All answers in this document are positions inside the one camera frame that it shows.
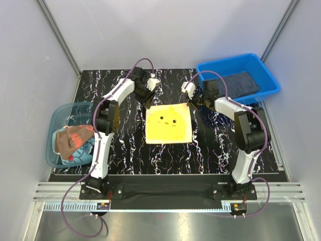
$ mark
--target gray towel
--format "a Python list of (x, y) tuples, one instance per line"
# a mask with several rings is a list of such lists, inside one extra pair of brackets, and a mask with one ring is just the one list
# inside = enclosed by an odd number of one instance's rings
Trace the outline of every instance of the gray towel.
[[(255, 94), (260, 87), (255, 83), (254, 79), (247, 72), (232, 74), (223, 77), (226, 82), (229, 97), (232, 99)], [(220, 79), (216, 79), (219, 93), (225, 95), (225, 88)]]

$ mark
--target blue bin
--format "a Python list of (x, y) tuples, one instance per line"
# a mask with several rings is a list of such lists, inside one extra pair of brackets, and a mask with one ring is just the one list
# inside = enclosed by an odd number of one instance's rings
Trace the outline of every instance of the blue bin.
[(79, 166), (78, 163), (62, 164), (60, 155), (54, 153), (52, 150), (52, 135), (55, 131), (63, 128), (64, 126), (78, 126), (90, 125), (92, 117), (91, 102), (78, 102), (65, 104), (53, 113), (49, 127), (47, 148), (46, 148), (46, 161), (48, 165), (55, 168), (66, 168)]
[[(280, 90), (280, 86), (273, 75), (255, 54), (244, 54), (197, 65), (197, 72), (204, 70), (212, 70), (220, 74), (222, 77), (248, 72), (254, 79), (255, 83), (260, 86), (260, 90), (256, 94), (236, 98), (235, 101), (241, 104), (253, 104), (264, 101), (269, 95), (277, 93)], [(200, 74), (200, 87), (203, 88), (203, 81), (217, 78), (217, 76), (211, 73)]]

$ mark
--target metal floor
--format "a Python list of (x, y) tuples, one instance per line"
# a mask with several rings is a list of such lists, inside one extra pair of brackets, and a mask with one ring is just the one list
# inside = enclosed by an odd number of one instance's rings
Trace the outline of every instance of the metal floor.
[[(249, 203), (249, 213), (260, 206)], [(83, 212), (66, 212), (66, 217), (77, 231), (93, 235), (100, 229), (100, 221), (86, 217), (73, 223)], [(104, 227), (102, 234), (91, 240), (303, 240), (291, 203), (270, 203), (257, 216), (249, 218), (222, 218), (213, 215), (226, 213), (126, 213), (111, 212), (103, 216), (109, 234)], [(66, 226), (60, 212), (43, 212), (37, 241), (87, 240), (69, 230), (57, 233)]]

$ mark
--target yellow cloth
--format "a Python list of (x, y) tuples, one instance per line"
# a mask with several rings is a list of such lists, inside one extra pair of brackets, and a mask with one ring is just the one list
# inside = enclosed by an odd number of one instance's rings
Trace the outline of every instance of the yellow cloth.
[(190, 108), (186, 103), (155, 105), (146, 111), (146, 143), (192, 142)]

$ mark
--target black marble surface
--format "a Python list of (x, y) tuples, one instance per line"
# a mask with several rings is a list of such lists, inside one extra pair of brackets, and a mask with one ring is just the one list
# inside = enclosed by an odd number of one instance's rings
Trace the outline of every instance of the black marble surface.
[[(92, 101), (114, 87), (127, 70), (85, 70), (75, 102)], [(158, 69), (162, 85), (153, 105), (184, 103), (181, 85), (194, 69)], [(109, 174), (210, 174), (233, 170), (238, 148), (234, 123), (206, 108), (191, 111), (193, 142), (189, 144), (148, 145), (145, 143), (145, 109), (130, 95), (120, 106), (120, 127), (109, 153)], [(56, 169), (56, 174), (83, 174), (90, 165)], [(255, 172), (278, 172), (271, 145), (260, 155)]]

